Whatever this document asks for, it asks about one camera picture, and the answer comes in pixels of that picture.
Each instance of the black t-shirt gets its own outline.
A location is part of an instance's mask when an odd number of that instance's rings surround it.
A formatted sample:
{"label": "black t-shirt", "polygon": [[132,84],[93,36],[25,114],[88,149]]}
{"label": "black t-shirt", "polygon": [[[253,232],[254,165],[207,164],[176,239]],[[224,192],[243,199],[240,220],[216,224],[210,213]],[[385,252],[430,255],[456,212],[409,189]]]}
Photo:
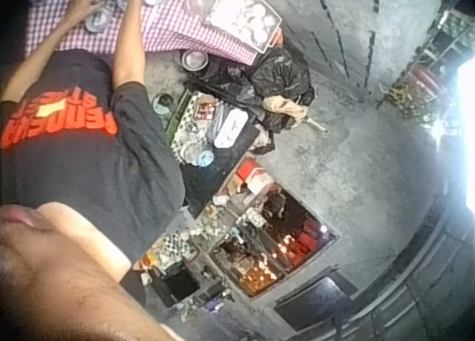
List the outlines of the black t-shirt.
{"label": "black t-shirt", "polygon": [[92,53],[58,52],[20,103],[1,104],[1,202],[65,204],[135,262],[185,189],[145,86],[113,90],[111,76]]}

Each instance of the hand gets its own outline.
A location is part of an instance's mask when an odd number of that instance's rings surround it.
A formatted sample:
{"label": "hand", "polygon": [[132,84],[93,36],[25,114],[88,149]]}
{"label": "hand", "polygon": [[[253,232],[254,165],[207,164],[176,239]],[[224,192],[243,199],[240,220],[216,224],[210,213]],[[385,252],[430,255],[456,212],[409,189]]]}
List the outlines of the hand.
{"label": "hand", "polygon": [[65,15],[65,21],[76,25],[96,11],[102,3],[93,4],[94,0],[71,0]]}

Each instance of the beige cloth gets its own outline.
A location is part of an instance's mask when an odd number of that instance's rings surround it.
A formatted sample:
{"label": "beige cloth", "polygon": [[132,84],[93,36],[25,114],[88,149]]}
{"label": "beige cloth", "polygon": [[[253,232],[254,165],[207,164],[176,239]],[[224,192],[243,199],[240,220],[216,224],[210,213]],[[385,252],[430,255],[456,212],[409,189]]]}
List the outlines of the beige cloth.
{"label": "beige cloth", "polygon": [[263,107],[267,111],[275,113],[284,113],[294,117],[294,127],[302,123],[302,120],[304,120],[308,111],[308,107],[298,105],[292,100],[288,100],[287,98],[283,98],[282,96],[272,96],[264,98]]}

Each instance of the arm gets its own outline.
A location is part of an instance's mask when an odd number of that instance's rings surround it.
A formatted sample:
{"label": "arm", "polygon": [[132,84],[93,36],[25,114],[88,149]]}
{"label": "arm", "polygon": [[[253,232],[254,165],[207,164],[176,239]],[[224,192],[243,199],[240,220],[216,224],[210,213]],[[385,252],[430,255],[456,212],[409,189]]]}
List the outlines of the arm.
{"label": "arm", "polygon": [[143,0],[128,0],[114,58],[114,88],[130,81],[144,82],[145,52],[140,30]]}
{"label": "arm", "polygon": [[97,9],[92,0],[74,0],[53,32],[29,55],[8,81],[1,101],[19,102],[42,74],[51,55],[66,33]]}

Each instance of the food tray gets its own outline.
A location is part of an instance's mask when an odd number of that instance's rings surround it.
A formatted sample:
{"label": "food tray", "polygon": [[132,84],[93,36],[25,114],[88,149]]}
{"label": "food tray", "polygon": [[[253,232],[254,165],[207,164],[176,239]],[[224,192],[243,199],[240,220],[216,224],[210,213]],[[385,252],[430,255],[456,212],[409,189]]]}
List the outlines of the food tray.
{"label": "food tray", "polygon": [[282,18],[264,0],[216,0],[206,22],[264,53]]}

